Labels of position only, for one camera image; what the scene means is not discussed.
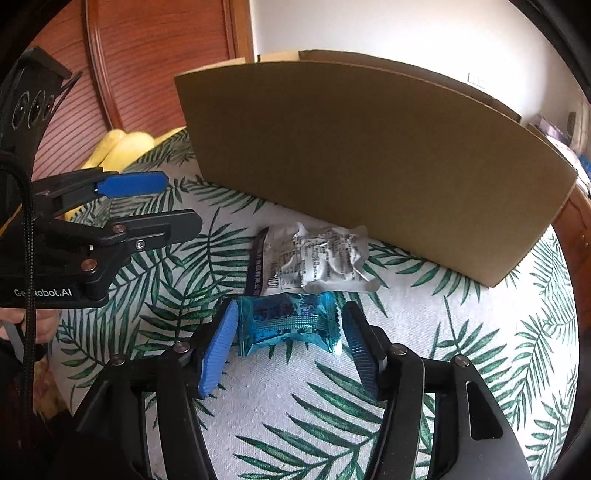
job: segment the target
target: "wooden door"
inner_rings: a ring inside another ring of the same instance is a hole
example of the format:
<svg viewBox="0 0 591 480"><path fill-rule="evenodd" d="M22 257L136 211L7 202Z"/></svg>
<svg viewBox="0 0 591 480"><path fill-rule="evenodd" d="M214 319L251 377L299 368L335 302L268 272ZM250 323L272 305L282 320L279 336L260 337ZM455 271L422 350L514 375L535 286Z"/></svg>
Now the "wooden door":
<svg viewBox="0 0 591 480"><path fill-rule="evenodd" d="M254 59L248 0L72 0L31 46L83 72L41 142L34 179L74 170L112 128L156 137L182 127L175 74Z"/></svg>

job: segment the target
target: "brown cardboard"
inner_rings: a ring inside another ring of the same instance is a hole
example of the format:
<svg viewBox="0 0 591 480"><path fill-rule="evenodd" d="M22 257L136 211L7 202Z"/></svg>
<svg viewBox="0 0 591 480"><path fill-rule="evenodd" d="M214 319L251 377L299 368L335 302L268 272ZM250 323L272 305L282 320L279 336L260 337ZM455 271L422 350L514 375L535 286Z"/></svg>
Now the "brown cardboard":
<svg viewBox="0 0 591 480"><path fill-rule="evenodd" d="M297 60L310 60L310 61L334 61L337 63L347 63L351 65L362 65L365 67L375 67L378 69L388 70L390 72L404 73L412 77L416 77L429 82L437 83L438 85L451 88L456 92L468 95L474 100L478 100L480 103L484 103L491 108L494 108L497 112L508 116L515 122L521 122L521 116L511 110L504 103L500 102L489 94L479 90L472 85L460 82L456 79L442 75L441 73L432 72L416 65L410 65L409 63L403 63L401 61L393 61L388 59L381 59L379 57L372 57L371 55L365 55L362 53L354 53L350 51L336 51L336 50L301 50L301 51L286 51L267 53L259 55L259 61L297 61Z"/></svg>
<svg viewBox="0 0 591 480"><path fill-rule="evenodd" d="M176 77L203 176L498 284L577 174L505 115L407 74L335 62Z"/></svg>

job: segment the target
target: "blue gripper pad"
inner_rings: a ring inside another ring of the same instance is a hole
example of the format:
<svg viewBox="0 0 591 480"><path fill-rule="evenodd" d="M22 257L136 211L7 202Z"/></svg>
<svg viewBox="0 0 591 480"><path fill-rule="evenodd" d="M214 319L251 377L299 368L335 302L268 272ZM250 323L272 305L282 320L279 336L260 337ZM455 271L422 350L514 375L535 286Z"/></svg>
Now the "blue gripper pad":
<svg viewBox="0 0 591 480"><path fill-rule="evenodd" d="M209 342L203 356L201 380L197 386L199 394L206 398L216 387L222 376L222 369L228 358L232 341L238 329L238 303L232 300Z"/></svg>
<svg viewBox="0 0 591 480"><path fill-rule="evenodd" d="M107 177L96 184L96 192L111 199L162 193L167 186L168 177L164 172L145 171Z"/></svg>
<svg viewBox="0 0 591 480"><path fill-rule="evenodd" d="M373 398L378 398L378 360L372 354L361 330L367 325L371 332L371 327L357 302L349 301L345 304L342 310L342 323L361 384Z"/></svg>

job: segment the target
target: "fabric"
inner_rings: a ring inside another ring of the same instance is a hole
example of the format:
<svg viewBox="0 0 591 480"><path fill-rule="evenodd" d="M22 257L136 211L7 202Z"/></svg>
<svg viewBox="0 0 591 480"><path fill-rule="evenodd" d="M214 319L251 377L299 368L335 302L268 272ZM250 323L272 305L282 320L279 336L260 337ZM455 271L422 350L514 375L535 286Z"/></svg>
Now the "fabric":
<svg viewBox="0 0 591 480"><path fill-rule="evenodd" d="M102 199L74 221L193 208L203 219L191 242L133 256L111 286L107 306L64 312L51 367L75 410L111 355L154 355L191 335L215 301L245 286L252 238L263 227L317 219L203 182L186 131L127 171L162 169L160 195ZM371 324L419 355L472 359L513 426L535 479L560 452L577 384L578 335L573 292L549 228L501 284L486 288L410 252L371 240L367 271L374 294L337 293L360 302ZM237 357L230 351L219 388L195 402L220 479L361 479L383 409L359 383L347 348L341 356L286 343ZM165 478L155 398L147 399L151 461ZM424 399L417 478L425 478L433 441L433 398Z"/></svg>

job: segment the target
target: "metal screw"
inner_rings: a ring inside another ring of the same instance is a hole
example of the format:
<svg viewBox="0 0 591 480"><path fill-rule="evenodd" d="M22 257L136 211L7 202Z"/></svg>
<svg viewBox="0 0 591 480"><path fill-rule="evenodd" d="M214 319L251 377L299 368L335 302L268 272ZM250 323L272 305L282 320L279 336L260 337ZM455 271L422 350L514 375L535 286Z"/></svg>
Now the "metal screw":
<svg viewBox="0 0 591 480"><path fill-rule="evenodd" d="M185 353L191 348L189 342L177 342L174 344L174 351L177 353Z"/></svg>
<svg viewBox="0 0 591 480"><path fill-rule="evenodd" d="M94 270L96 270L96 266L98 264L99 263L94 258L87 258L86 260L82 261L80 268L85 272L92 273Z"/></svg>
<svg viewBox="0 0 591 480"><path fill-rule="evenodd" d="M460 367L467 367L470 365L470 359L466 357L466 355L456 355L454 361L456 365L459 365Z"/></svg>
<svg viewBox="0 0 591 480"><path fill-rule="evenodd" d="M111 365L123 365L127 361L127 355L124 353L118 353L117 355L113 355L109 363Z"/></svg>
<svg viewBox="0 0 591 480"><path fill-rule="evenodd" d="M401 343L393 343L390 345L390 353L393 353L396 356L403 356L406 355L408 349Z"/></svg>

